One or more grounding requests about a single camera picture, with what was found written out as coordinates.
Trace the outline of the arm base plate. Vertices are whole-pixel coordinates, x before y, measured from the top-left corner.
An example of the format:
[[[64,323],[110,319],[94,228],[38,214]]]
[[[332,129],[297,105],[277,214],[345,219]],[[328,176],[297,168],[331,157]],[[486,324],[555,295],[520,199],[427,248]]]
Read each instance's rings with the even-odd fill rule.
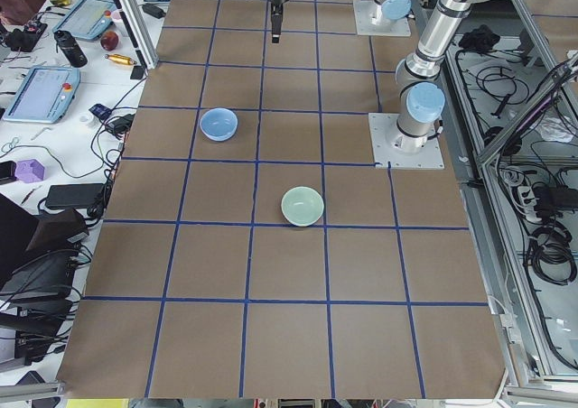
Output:
[[[434,127],[426,135],[410,137],[397,126],[398,114],[371,113],[368,126],[374,164],[379,169],[443,170],[444,162]]]
[[[357,35],[409,37],[411,30],[407,16],[411,0],[354,0],[353,11]]]

